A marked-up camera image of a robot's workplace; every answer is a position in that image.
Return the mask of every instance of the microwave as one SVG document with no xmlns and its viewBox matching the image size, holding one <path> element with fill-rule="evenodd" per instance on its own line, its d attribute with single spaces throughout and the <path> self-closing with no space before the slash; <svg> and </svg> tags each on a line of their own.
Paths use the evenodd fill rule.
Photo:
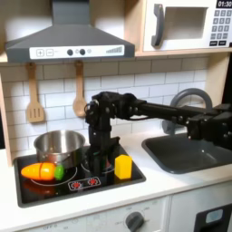
<svg viewBox="0 0 232 232">
<path fill-rule="evenodd" d="M 143 51 L 232 46 L 232 0 L 147 0 Z"/>
</svg>

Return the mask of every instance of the toy carrot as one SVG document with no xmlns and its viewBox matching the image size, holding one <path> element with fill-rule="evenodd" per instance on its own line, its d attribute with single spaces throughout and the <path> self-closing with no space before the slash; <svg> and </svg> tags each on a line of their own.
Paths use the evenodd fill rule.
<svg viewBox="0 0 232 232">
<path fill-rule="evenodd" d="M 22 176 L 34 180 L 61 180 L 64 175 L 62 165 L 55 167 L 53 163 L 35 163 L 21 170 Z"/>
</svg>

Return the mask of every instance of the sink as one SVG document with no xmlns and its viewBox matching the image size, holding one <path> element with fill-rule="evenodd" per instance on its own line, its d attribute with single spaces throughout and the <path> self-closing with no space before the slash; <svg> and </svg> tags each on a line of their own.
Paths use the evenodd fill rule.
<svg viewBox="0 0 232 232">
<path fill-rule="evenodd" d="M 186 133 L 147 139 L 142 147 L 157 164 L 172 174 L 210 169 L 232 163 L 232 151 L 203 140 L 189 140 Z"/>
</svg>

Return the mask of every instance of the cabinet door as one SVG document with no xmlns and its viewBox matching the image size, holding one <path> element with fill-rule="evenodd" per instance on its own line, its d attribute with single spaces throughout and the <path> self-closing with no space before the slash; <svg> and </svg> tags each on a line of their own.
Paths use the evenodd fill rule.
<svg viewBox="0 0 232 232">
<path fill-rule="evenodd" d="M 171 200 L 168 231 L 193 232 L 197 213 L 229 205 L 232 203 L 231 196 L 232 182 L 174 195 Z M 232 231 L 231 219 L 228 231 Z"/>
</svg>

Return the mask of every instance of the yellow block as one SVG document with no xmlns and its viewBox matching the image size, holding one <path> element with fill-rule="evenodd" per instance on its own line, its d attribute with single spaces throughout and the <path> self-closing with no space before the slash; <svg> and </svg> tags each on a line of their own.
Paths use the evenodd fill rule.
<svg viewBox="0 0 232 232">
<path fill-rule="evenodd" d="M 119 179 L 130 179 L 132 173 L 132 158 L 120 155 L 115 159 L 114 174 Z"/>
</svg>

